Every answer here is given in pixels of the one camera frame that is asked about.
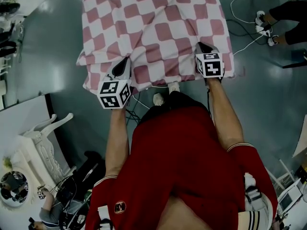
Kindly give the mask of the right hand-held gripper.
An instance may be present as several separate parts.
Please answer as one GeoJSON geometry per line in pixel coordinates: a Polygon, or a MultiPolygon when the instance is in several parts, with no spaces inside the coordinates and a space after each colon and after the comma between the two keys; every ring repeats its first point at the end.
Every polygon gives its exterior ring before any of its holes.
{"type": "Polygon", "coordinates": [[[221,81],[224,77],[224,62],[222,54],[217,47],[198,42],[196,44],[197,71],[205,78],[217,78],[221,81]]]}

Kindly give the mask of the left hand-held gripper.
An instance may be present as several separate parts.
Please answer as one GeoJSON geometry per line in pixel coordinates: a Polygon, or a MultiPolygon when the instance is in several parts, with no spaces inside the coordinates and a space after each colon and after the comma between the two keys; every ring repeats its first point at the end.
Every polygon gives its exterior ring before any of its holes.
{"type": "Polygon", "coordinates": [[[99,82],[97,98],[104,109],[123,109],[131,96],[131,59],[125,57],[99,82]]]}

